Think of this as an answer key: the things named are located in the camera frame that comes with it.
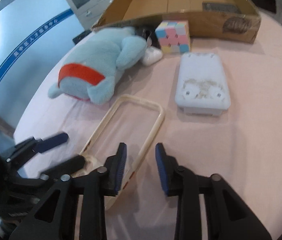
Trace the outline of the blue plush toy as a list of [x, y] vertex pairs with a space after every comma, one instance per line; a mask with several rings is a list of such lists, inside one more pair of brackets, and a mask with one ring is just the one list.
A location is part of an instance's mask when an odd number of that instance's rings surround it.
[[48, 97], [64, 94], [103, 105], [114, 95], [124, 72], [145, 55], [146, 49], [146, 39], [133, 27], [101, 29], [68, 55]]

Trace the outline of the cream phone case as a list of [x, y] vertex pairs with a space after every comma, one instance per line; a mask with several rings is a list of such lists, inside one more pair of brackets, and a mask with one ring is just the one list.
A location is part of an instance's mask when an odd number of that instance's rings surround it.
[[86, 164], [74, 176], [87, 175], [101, 167], [123, 142], [127, 146], [127, 157], [118, 192], [121, 194], [142, 165], [164, 117], [165, 110], [159, 103], [128, 94], [120, 96], [80, 152]]

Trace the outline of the white plastic storage box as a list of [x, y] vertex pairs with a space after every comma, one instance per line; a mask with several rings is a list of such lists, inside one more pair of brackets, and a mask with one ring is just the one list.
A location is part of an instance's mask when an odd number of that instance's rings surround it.
[[219, 55], [181, 56], [175, 102], [187, 114], [220, 116], [229, 109], [230, 90]]

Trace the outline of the white earbuds case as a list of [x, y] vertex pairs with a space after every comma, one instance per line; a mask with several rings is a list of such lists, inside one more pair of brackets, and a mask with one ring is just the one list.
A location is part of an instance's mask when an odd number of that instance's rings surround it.
[[160, 61], [163, 53], [160, 49], [150, 46], [146, 49], [144, 56], [140, 59], [141, 63], [145, 66], [151, 66]]

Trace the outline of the pastel puzzle cube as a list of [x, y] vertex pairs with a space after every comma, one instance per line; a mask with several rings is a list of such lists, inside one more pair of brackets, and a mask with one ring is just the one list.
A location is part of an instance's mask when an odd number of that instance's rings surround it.
[[155, 34], [163, 54], [190, 52], [188, 21], [162, 21]]

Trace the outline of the black product box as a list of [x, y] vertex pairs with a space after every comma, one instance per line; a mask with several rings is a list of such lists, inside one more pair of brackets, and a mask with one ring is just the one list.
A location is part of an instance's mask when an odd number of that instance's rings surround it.
[[233, 14], [241, 14], [241, 10], [234, 4], [229, 3], [213, 3], [213, 2], [203, 2], [202, 10], [204, 11], [218, 11]]

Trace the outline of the black side table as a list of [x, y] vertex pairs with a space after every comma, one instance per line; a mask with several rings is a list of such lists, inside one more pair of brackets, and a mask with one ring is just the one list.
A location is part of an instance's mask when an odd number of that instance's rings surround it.
[[77, 45], [81, 40], [83, 40], [86, 36], [88, 36], [91, 33], [90, 30], [85, 30], [76, 37], [73, 38], [73, 42], [75, 45]]

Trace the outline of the brown cardboard box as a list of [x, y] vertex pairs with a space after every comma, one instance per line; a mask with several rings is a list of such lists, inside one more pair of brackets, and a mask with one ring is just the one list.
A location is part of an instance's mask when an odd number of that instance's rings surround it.
[[[241, 14], [202, 10], [203, 2], [236, 5]], [[113, 0], [92, 26], [152, 25], [162, 21], [188, 21], [194, 37], [211, 37], [253, 43], [261, 26], [261, 16], [252, 0]]]

